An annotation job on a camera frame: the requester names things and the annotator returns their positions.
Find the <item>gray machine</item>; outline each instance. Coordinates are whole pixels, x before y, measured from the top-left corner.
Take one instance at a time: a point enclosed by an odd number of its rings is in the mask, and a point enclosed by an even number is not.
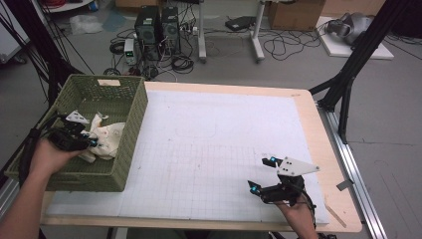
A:
[[[326,31],[335,33],[342,38],[347,45],[355,45],[355,41],[363,34],[371,24],[372,19],[361,13],[344,14],[341,18],[328,22]]]

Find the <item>cardboard box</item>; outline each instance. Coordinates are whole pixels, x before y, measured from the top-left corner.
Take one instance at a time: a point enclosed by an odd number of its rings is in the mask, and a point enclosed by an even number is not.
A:
[[[272,3],[269,21],[271,29],[313,31],[325,0],[297,0],[293,4]]]
[[[364,15],[375,16],[384,2],[385,0],[326,0],[321,15],[341,17],[346,12],[360,12]]]
[[[139,8],[142,5],[160,6],[161,0],[115,0],[118,8]]]

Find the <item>plastic bag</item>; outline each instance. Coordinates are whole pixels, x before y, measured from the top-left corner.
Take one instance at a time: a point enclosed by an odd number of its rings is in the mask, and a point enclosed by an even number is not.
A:
[[[103,24],[96,16],[78,15],[71,18],[72,34],[97,33],[103,30]]]

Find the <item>crumpled fabric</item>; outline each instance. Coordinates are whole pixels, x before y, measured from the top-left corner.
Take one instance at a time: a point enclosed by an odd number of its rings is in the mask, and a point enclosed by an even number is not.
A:
[[[81,158],[88,162],[94,162],[96,156],[101,159],[110,160],[115,158],[117,154],[125,123],[117,122],[107,126],[101,126],[102,121],[107,118],[98,113],[93,119],[88,134],[91,138],[98,139],[98,145],[96,147],[89,147],[88,151],[85,151],[81,155]]]

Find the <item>black metal post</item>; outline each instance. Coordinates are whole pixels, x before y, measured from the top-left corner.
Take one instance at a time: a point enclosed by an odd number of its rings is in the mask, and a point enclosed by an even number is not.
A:
[[[335,105],[342,98],[338,133],[343,143],[347,143],[346,126],[353,81],[412,1],[386,0],[338,75],[310,89],[313,95],[329,89],[323,99],[318,101],[318,105],[329,112],[334,111]]]

